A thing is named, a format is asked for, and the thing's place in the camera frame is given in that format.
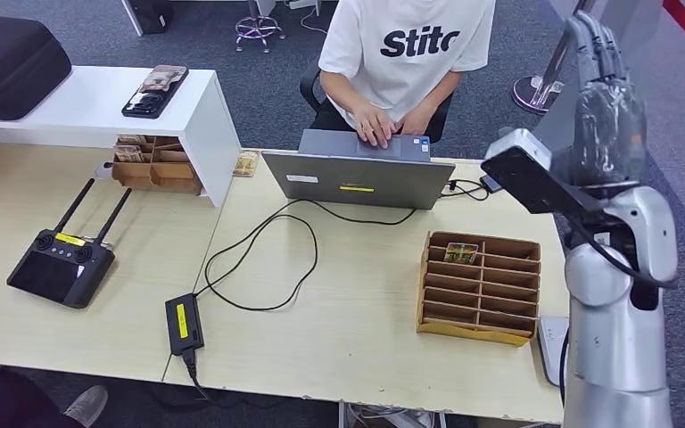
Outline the person's right hand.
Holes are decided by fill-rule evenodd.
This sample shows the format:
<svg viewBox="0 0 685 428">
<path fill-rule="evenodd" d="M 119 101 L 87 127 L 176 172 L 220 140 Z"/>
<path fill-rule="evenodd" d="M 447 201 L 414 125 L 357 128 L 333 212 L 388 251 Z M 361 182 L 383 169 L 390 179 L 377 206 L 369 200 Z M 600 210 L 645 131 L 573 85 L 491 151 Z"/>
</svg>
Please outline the person's right hand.
<svg viewBox="0 0 685 428">
<path fill-rule="evenodd" d="M 370 103 L 363 103 L 354 109 L 352 115 L 362 141 L 380 149 L 388 148 L 397 129 L 382 109 Z"/>
</svg>

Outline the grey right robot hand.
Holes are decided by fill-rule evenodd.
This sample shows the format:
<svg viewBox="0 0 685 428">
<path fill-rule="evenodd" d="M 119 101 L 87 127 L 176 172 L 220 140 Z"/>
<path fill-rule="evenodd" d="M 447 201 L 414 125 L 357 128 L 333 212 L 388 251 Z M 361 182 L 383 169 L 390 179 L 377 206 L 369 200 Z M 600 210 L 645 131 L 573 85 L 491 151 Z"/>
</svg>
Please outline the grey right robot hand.
<svg viewBox="0 0 685 428">
<path fill-rule="evenodd" d="M 566 32 L 579 73 L 570 181 L 579 187 L 638 183 L 647 155 L 645 105 L 615 35 L 584 10 L 566 20 Z"/>
</svg>

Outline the person's left hand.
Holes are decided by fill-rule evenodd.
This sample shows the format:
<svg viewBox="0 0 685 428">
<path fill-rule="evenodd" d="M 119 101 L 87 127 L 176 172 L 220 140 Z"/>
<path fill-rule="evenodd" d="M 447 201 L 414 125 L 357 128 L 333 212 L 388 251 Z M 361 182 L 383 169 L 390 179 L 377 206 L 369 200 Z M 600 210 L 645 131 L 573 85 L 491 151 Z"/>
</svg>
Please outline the person's left hand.
<svg viewBox="0 0 685 428">
<path fill-rule="evenodd" d="M 427 129 L 433 115 L 434 108 L 431 106 L 419 105 L 415 107 L 402 118 L 400 123 L 400 132 L 403 135 L 427 135 Z"/>
</svg>

